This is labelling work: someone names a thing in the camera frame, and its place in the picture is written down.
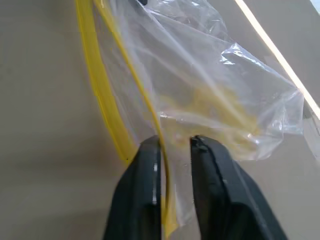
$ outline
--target plastic bag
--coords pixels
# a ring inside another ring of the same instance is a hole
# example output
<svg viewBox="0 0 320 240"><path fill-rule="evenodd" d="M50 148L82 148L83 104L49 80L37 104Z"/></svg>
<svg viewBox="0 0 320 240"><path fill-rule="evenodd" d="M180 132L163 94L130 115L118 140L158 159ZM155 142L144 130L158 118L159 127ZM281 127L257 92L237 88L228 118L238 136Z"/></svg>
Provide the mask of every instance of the plastic bag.
<svg viewBox="0 0 320 240"><path fill-rule="evenodd" d="M158 127L164 135L176 214L167 235L195 214L191 136L216 139L243 161L265 159L284 133L302 132L303 95L232 41L205 0L149 0L146 6L96 0L93 12L99 52L129 135L136 146ZM106 27L108 14L115 29Z"/></svg>

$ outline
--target ziplock bag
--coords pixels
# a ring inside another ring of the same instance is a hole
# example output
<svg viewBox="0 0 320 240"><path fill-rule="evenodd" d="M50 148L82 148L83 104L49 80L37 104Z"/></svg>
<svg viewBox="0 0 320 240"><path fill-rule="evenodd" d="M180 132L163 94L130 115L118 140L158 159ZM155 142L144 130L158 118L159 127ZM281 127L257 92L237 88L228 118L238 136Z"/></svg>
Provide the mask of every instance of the ziplock bag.
<svg viewBox="0 0 320 240"><path fill-rule="evenodd" d="M166 236L194 215L190 137L235 160L267 158L302 132L296 86L228 37L205 0L77 0L86 64L120 157L158 135Z"/></svg>

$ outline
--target yellow zip strip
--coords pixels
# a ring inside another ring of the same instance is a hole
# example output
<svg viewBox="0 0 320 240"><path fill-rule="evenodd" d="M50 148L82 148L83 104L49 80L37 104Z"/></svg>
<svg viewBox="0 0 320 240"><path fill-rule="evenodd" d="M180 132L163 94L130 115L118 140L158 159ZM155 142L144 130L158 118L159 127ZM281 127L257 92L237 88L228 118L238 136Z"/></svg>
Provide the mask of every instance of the yellow zip strip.
<svg viewBox="0 0 320 240"><path fill-rule="evenodd" d="M149 99L148 93L145 91L143 84L141 83L138 74L131 62L131 59L126 51L126 48L123 44L122 38L117 30L117 24L116 21L112 15L112 12L109 8L109 6L102 4L101 0L93 0L95 3L95 6L97 7L99 13L102 16L102 19L104 21L104 23L106 24L106 26L108 27L109 31L111 32L121 54L122 57L125 61L125 63L127 64L132 77L135 81L135 84L137 85L140 94L143 96L143 99L146 103L146 106L148 107L149 111L152 114L152 118L155 124L155 128L157 131L157 134L159 136L159 142L161 145L161 149L162 149L162 154L163 154L163 159L164 159L164 168L165 168L165 208L164 208L164 230L165 230L165 236L168 238L169 235L178 227L177 224L177 218L176 218L176 201L174 198L174 195L172 194L172 189L171 189L171 177L170 177L170 168L169 168L169 163L168 163L168 156L167 156L167 152L166 152L166 145L165 145L165 138L163 135L163 132L161 130L161 125L160 125L160 121L158 119L158 115Z"/></svg>
<svg viewBox="0 0 320 240"><path fill-rule="evenodd" d="M76 14L82 38L84 57L94 94L102 111L105 124L116 150L127 164L137 152L137 146L129 135L118 111L112 88L103 64L95 29L92 0L76 0Z"/></svg>

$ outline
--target clear plastic bag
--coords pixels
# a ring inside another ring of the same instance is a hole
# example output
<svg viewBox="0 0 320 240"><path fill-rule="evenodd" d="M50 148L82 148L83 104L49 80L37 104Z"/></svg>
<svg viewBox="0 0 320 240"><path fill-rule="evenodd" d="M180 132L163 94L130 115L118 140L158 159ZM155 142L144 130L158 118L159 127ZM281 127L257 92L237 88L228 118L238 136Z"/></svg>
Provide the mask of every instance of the clear plastic bag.
<svg viewBox="0 0 320 240"><path fill-rule="evenodd" d="M232 41L206 0L104 0L164 134L179 225L195 214L189 139L205 135L235 160L267 158L284 133L302 132L296 86ZM98 11L100 53L121 117L138 146L152 115Z"/></svg>

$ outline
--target beige surface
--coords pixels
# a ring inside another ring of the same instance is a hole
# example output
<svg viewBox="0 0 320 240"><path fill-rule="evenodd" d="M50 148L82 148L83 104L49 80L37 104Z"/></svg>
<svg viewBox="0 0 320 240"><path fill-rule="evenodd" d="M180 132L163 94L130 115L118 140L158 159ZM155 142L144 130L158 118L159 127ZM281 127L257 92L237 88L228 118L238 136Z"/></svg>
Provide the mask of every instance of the beige surface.
<svg viewBox="0 0 320 240"><path fill-rule="evenodd" d="M219 8L237 14L234 5ZM237 29L248 25L222 16L232 37L244 41ZM124 168L92 94L77 31L73 0L0 0L1 240L103 234ZM256 51L257 36L248 35L247 48ZM242 164L289 238L317 240L319 165L303 136L285 136L270 159ZM197 224L173 238L197 239Z"/></svg>

